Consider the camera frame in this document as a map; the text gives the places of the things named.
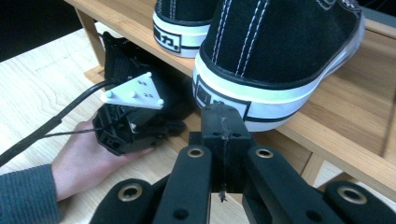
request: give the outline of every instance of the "rubber sole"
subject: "rubber sole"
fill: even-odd
[[[154,39],[166,51],[183,58],[195,58],[205,40],[208,25],[182,26],[161,20],[154,11]]]
[[[200,107],[223,102],[239,111],[250,132],[272,130],[284,124],[308,100],[320,81],[342,66],[355,54],[364,36],[364,18],[348,44],[312,82],[289,90],[266,90],[233,83],[213,73],[202,60],[195,58],[193,94]]]

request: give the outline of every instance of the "wooden floor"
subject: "wooden floor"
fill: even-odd
[[[99,25],[100,31],[104,29],[106,27]],[[0,92],[2,93],[0,152],[7,150],[34,131],[60,112],[80,93],[87,90],[92,84],[83,76],[83,73],[97,64],[88,38],[82,30],[0,63]],[[88,119],[101,104],[99,92],[97,92],[73,110],[54,132],[72,130],[79,121]],[[0,175],[51,162],[66,140],[67,136],[60,136],[38,141],[12,162],[2,167]],[[88,223],[94,208],[84,210],[85,212],[81,212],[79,209],[92,207],[92,201],[98,200],[95,197],[102,197],[98,195],[103,195],[103,191],[109,190],[126,175],[143,178],[147,181],[167,175],[176,155],[176,152],[169,148],[162,152],[160,160],[148,155],[147,158],[137,162],[137,165],[130,164],[128,168],[120,169],[100,188],[83,192],[78,197],[63,202],[62,206],[67,211],[64,223]],[[161,162],[163,162],[163,165],[160,166],[161,171],[150,171],[156,167],[154,164],[158,165]],[[340,172],[336,167],[325,162],[315,186],[319,186]],[[395,202],[381,195],[378,197],[396,211]],[[221,204],[216,197],[213,197],[212,201],[214,201],[212,202],[213,209],[230,206],[233,209],[242,210],[242,206],[234,201]],[[220,209],[212,217],[211,223],[247,223],[246,217],[240,216],[240,213],[225,216],[221,213],[222,210]]]

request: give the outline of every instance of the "gray sleeve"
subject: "gray sleeve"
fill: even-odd
[[[59,223],[50,164],[0,176],[0,224]]]

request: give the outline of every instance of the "black canvas shoe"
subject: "black canvas shoe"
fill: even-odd
[[[363,35],[354,0],[221,0],[195,59],[195,100],[235,107],[251,132],[274,129]]]
[[[168,52],[194,58],[206,38],[219,0],[158,0],[154,38]]]

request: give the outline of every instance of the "hand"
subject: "hand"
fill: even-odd
[[[81,122],[75,130],[92,128],[92,119]],[[135,161],[152,148],[115,156],[97,143],[94,133],[72,135],[52,162],[57,201],[91,189],[122,165]]]

